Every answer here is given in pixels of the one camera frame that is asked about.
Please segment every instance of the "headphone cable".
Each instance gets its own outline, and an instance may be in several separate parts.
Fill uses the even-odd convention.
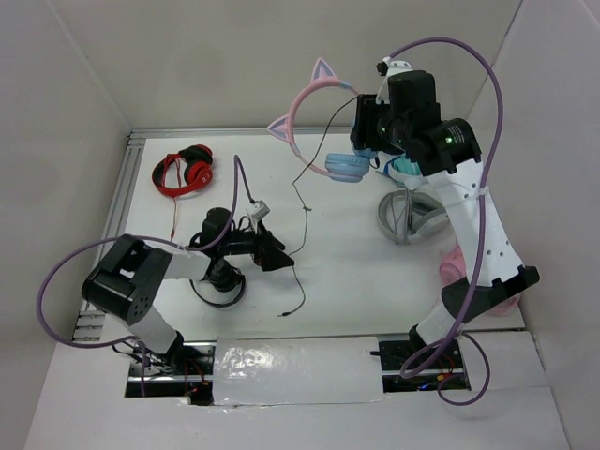
[[[302,209],[304,209],[304,235],[302,237],[302,245],[299,248],[297,248],[296,250],[294,250],[293,252],[289,253],[288,256],[292,256],[292,255],[298,253],[300,250],[302,250],[302,248],[304,248],[304,245],[307,243],[308,212],[312,211],[311,208],[309,208],[307,206],[306,202],[302,198],[302,195],[300,195],[300,191],[298,190],[298,186],[296,185],[296,183],[300,180],[300,178],[302,178],[302,176],[305,174],[305,172],[308,170],[308,168],[312,165],[312,163],[315,162],[315,160],[319,156],[319,153],[321,153],[321,149],[323,148],[323,143],[325,142],[325,138],[327,137],[327,132],[329,131],[329,128],[331,127],[331,124],[334,121],[334,119],[336,118],[336,116],[339,114],[339,112],[341,112],[341,110],[346,108],[357,98],[358,98],[358,96],[352,97],[350,100],[348,100],[343,105],[341,105],[339,108],[337,108],[337,110],[333,113],[333,115],[329,119],[329,122],[327,122],[327,126],[325,127],[325,131],[322,134],[321,141],[319,142],[319,146],[317,147],[317,151],[315,152],[314,157],[312,157],[310,162],[304,167],[304,169],[300,172],[300,174],[298,176],[296,176],[296,178],[292,181],[292,186],[293,186],[294,190],[296,191],[296,195],[298,196],[298,199],[300,199],[300,202],[302,203]],[[302,301],[300,302],[300,305],[298,305],[294,309],[283,312],[281,314],[278,314],[277,315],[278,317],[288,317],[289,315],[294,314],[294,312],[296,312],[298,309],[303,307],[307,301],[307,293],[304,290],[302,283],[300,282],[300,278],[298,278],[298,274],[296,273],[295,265],[292,266],[292,271],[293,271],[293,276],[296,278],[296,282],[298,283],[298,286],[300,287],[300,291],[302,291]]]

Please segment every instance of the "white panel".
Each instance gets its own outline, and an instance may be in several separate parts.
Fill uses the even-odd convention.
[[[491,391],[465,408],[435,392],[358,405],[195,407],[123,398],[127,370],[110,349],[58,347],[25,449],[568,449],[546,387]]]
[[[320,138],[302,135],[298,141],[308,150],[314,149]],[[292,180],[303,165],[287,144],[271,136],[202,135],[196,139],[148,140],[127,233],[169,238],[173,201],[156,190],[150,173],[167,153],[194,143],[207,144],[214,150],[215,175],[208,188],[178,201],[175,241],[187,243],[201,229],[210,208],[231,207],[233,155],[239,153],[252,195],[271,208],[264,220],[266,227],[288,250],[300,247],[305,219]],[[349,147],[348,135],[331,135],[323,152],[348,153]],[[409,247],[391,244],[379,231],[375,211],[379,199],[395,184],[377,173],[350,185],[308,171],[298,187],[311,208],[307,244],[293,256],[307,293],[306,304],[289,317],[278,317],[302,300],[293,271],[264,273],[249,256],[231,257],[233,265],[247,276],[246,296],[231,309],[207,306],[184,280],[163,281],[155,307],[187,340],[407,333],[427,316],[442,289],[440,251],[454,246],[454,235],[448,231],[430,242]],[[240,187],[238,218],[247,205],[246,193]],[[518,310],[508,317],[482,315],[472,322],[475,329],[522,326]]]
[[[365,403],[383,400],[376,337],[220,340],[216,405]]]
[[[599,13],[597,0],[525,1],[496,65],[506,126],[490,184],[520,256],[540,271],[522,307],[574,450],[598,446]],[[490,86],[472,120],[494,123]]]
[[[490,362],[491,377],[488,389],[548,385],[532,335],[529,333],[477,333],[474,337]],[[486,367],[481,353],[465,337],[461,337],[458,344],[471,389],[480,391],[486,379]]]
[[[53,2],[134,127],[172,128],[266,126],[319,56],[364,92],[381,58],[418,38],[462,38],[493,60],[519,0]],[[468,54],[435,45],[410,59],[436,75],[448,115],[468,113],[485,79]],[[316,96],[299,120],[323,124],[341,98]]]
[[[38,285],[101,234],[128,130],[42,0],[3,0],[0,67],[0,436],[20,450],[54,350],[36,319]],[[65,336],[93,256],[48,291],[49,319]]]

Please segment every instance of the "gray headphones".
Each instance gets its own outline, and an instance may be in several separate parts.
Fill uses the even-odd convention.
[[[388,210],[393,207],[394,200],[403,200],[404,209],[398,217],[393,211],[396,223],[390,225]],[[398,224],[404,217],[403,226],[398,231]],[[399,244],[409,245],[422,242],[440,233],[450,224],[450,219],[442,204],[425,192],[411,192],[407,188],[386,194],[377,208],[377,223],[382,233]]]

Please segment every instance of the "red headphones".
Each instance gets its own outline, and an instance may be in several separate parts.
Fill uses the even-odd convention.
[[[187,167],[184,170],[185,186],[181,186],[181,178],[179,175],[179,162],[183,159]],[[179,187],[165,187],[165,176],[171,164],[177,166],[177,180]],[[167,197],[179,197],[180,195],[188,194],[194,190],[203,188],[210,180],[213,179],[213,152],[206,145],[201,143],[192,145],[185,150],[175,154],[167,155],[152,171],[152,182],[157,187],[158,191]]]

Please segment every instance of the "plastic sheet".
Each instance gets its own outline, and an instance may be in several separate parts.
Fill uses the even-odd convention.
[[[383,400],[375,337],[220,340],[216,405],[365,403]]]

